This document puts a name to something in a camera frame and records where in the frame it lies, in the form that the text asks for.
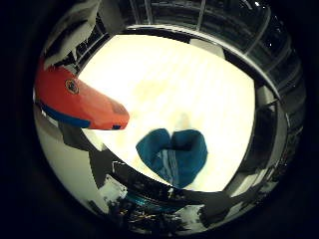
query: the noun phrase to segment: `blue stripe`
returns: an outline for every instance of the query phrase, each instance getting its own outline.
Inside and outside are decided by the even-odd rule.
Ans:
[[[41,103],[42,105],[42,110],[52,119],[57,120],[57,121],[62,121],[68,124],[71,124],[73,126],[77,127],[89,127],[90,122],[88,120],[84,119],[78,119],[78,118],[73,118],[68,115],[59,113],[52,108],[46,106],[45,104]]]

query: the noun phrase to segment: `blue cloth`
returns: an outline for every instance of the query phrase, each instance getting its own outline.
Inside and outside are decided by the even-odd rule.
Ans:
[[[204,137],[193,129],[175,131],[170,138],[166,129],[159,128],[136,148],[146,166],[176,188],[191,184],[207,158]]]

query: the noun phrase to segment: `white surface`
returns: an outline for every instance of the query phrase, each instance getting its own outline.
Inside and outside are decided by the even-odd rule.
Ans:
[[[238,213],[241,209],[242,204],[243,204],[243,202],[239,202],[238,204],[231,207],[225,218],[231,217],[231,216],[235,215],[236,213]]]
[[[264,178],[264,176],[266,175],[268,171],[268,168],[266,169],[262,169],[259,173],[258,173],[258,176],[256,178],[256,180],[253,182],[252,186],[255,186],[257,185],[259,182],[261,182],[261,180]]]
[[[240,185],[236,186],[236,189],[230,194],[230,196],[234,197],[246,192],[252,186],[252,184],[254,183],[257,177],[258,177],[258,174],[256,173],[256,174],[244,176],[243,179],[239,178],[238,180],[240,181]]]
[[[104,212],[109,211],[99,193],[90,167],[89,153],[65,145],[59,130],[35,108],[35,123],[44,153],[57,177],[85,207],[93,200]]]
[[[234,175],[249,142],[255,104],[253,81],[236,67],[179,41],[119,35],[79,78],[129,111],[126,129],[95,130],[128,165],[166,183],[143,164],[136,144],[156,128],[170,133],[193,128],[204,135],[208,157],[186,189],[220,191]]]
[[[86,136],[88,141],[98,150],[102,151],[106,149],[101,139],[90,129],[82,128],[83,134]]]
[[[209,52],[217,57],[225,59],[225,56],[223,54],[223,50],[218,45],[211,44],[211,43],[199,40],[199,39],[190,39],[189,43],[191,45],[199,47],[202,50],[205,50],[205,51],[207,51],[207,52]]]

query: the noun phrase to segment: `orange object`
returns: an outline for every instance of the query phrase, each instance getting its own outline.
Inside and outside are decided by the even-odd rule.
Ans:
[[[130,119],[123,105],[91,88],[63,67],[40,64],[36,100],[54,120],[91,129],[123,129]]]

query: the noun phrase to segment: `glass panel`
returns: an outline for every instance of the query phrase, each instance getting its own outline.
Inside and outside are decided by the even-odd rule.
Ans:
[[[138,9],[139,9],[139,14],[141,17],[141,24],[148,24],[148,14],[147,14],[147,9],[146,9],[146,3],[144,0],[136,0]]]
[[[200,30],[244,51],[262,25],[266,11],[255,2],[208,0]]]
[[[249,57],[261,68],[266,68],[280,53],[287,41],[287,32],[276,16],[272,16],[269,27]]]
[[[290,77],[291,73],[298,67],[300,61],[296,54],[296,51],[290,51],[284,60],[278,64],[278,66],[270,72],[270,77],[276,84],[280,84],[282,81]]]
[[[262,109],[256,113],[254,134],[250,150],[240,164],[238,171],[254,172],[263,168],[271,153],[271,144],[276,131],[276,111],[274,106]]]
[[[128,0],[118,0],[120,11],[126,25],[136,24],[131,4]]]
[[[157,24],[172,24],[194,29],[197,26],[200,1],[160,1],[152,2]]]

